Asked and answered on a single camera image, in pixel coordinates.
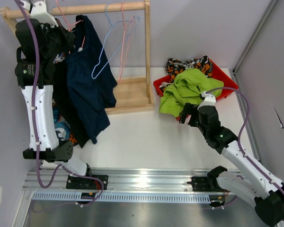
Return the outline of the black shorts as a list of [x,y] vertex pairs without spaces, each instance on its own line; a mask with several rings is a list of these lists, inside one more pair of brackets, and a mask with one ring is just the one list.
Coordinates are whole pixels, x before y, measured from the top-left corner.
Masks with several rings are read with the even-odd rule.
[[53,86],[53,117],[54,128],[59,141],[71,141],[74,146],[81,148],[89,140],[89,136],[79,118],[76,108],[71,102],[67,87],[66,61],[55,64]]

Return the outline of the orange camouflage shorts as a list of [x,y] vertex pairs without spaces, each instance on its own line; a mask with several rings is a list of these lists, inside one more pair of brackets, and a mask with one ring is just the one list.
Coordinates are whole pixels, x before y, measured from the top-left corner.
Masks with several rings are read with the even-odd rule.
[[170,83],[174,82],[178,74],[187,69],[198,69],[208,78],[213,76],[213,62],[207,55],[186,61],[169,58],[165,65],[165,72],[170,75]]

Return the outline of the navy blue shorts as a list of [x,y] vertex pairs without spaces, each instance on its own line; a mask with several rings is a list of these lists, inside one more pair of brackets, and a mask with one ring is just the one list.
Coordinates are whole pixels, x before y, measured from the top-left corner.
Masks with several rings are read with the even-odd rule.
[[90,19],[77,15],[76,22],[75,48],[66,56],[67,86],[87,135],[96,144],[97,136],[110,125],[106,109],[116,105],[117,81]]

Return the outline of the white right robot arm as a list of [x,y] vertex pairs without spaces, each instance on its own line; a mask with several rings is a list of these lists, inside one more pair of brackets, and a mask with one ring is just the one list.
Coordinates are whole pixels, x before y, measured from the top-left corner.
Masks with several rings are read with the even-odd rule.
[[208,173],[207,187],[234,193],[254,208],[257,216],[268,226],[284,221],[284,181],[268,171],[239,145],[239,138],[221,125],[214,105],[186,103],[180,113],[180,123],[190,116],[188,125],[199,129],[206,143],[232,162],[244,178],[218,166]]

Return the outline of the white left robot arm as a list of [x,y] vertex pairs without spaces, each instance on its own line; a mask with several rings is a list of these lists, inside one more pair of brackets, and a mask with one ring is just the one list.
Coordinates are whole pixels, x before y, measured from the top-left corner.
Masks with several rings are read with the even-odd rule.
[[69,140],[58,140],[52,113],[54,62],[60,53],[73,49],[74,34],[60,23],[50,26],[30,18],[16,24],[15,35],[20,43],[15,75],[26,102],[30,128],[30,143],[23,157],[36,160],[38,165],[44,160],[67,168],[77,176],[77,184],[88,189],[93,185],[90,167],[73,155]]

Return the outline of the lime green shorts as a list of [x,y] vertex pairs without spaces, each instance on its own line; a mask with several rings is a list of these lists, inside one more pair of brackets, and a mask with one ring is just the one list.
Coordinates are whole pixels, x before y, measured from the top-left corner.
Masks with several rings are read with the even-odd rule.
[[179,117],[186,103],[199,105],[202,92],[223,86],[222,81],[208,78],[198,69],[186,69],[165,88],[160,98],[159,113]]

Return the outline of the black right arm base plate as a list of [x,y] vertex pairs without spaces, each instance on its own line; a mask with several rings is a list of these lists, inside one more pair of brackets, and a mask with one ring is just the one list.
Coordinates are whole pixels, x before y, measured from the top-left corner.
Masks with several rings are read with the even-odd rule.
[[192,186],[194,192],[223,192],[216,180],[205,176],[193,176],[187,184]]

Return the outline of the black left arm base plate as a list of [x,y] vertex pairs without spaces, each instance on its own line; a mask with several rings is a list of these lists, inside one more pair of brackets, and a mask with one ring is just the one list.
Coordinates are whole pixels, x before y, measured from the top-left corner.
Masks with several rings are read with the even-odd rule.
[[[92,177],[97,178],[103,182],[104,190],[107,189],[108,175],[93,175]],[[74,190],[98,190],[100,182],[96,180],[86,179],[82,177],[68,176],[66,189]]]

